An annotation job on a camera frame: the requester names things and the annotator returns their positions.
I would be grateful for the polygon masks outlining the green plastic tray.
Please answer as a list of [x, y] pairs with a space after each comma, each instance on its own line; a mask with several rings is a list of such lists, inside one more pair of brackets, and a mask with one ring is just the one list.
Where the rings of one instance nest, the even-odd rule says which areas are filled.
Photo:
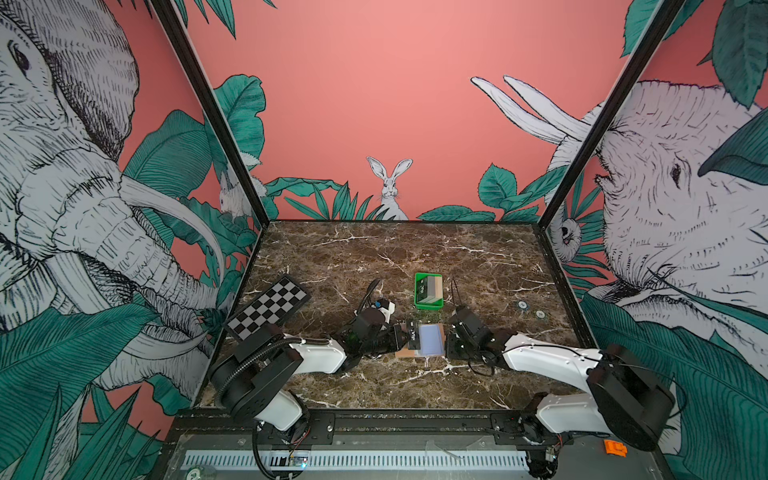
[[416, 273], [414, 306], [419, 310], [440, 310], [444, 306], [443, 278], [440, 274]]

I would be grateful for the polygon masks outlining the tan leather card holder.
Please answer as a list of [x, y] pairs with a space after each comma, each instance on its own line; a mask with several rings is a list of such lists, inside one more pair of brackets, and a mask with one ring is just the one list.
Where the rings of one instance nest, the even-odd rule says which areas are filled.
[[395, 353], [396, 358], [430, 358], [443, 357], [446, 354], [446, 335], [440, 323], [419, 323], [420, 349], [411, 350], [406, 346]]

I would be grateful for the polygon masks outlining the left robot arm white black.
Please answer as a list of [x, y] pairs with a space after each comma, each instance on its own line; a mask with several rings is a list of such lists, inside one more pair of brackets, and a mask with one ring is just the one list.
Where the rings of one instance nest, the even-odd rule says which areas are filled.
[[390, 320], [394, 310], [386, 300], [359, 308], [327, 339], [287, 336], [276, 326], [260, 328], [213, 367], [209, 382], [216, 390], [215, 401], [233, 420], [269, 424], [285, 443], [297, 442], [310, 429], [310, 414], [285, 385], [298, 375], [341, 374], [364, 358], [402, 350], [410, 335], [405, 326]]

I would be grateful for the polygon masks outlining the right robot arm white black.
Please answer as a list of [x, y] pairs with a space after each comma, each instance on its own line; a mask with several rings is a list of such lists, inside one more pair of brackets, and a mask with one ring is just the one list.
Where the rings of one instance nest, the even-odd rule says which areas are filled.
[[534, 403], [534, 424], [545, 432], [608, 434], [638, 450], [657, 448], [677, 400], [661, 374], [641, 365], [627, 348], [575, 348], [492, 329], [465, 305], [454, 310], [450, 324], [448, 347], [460, 359], [493, 371], [536, 374], [579, 390], [546, 394]]

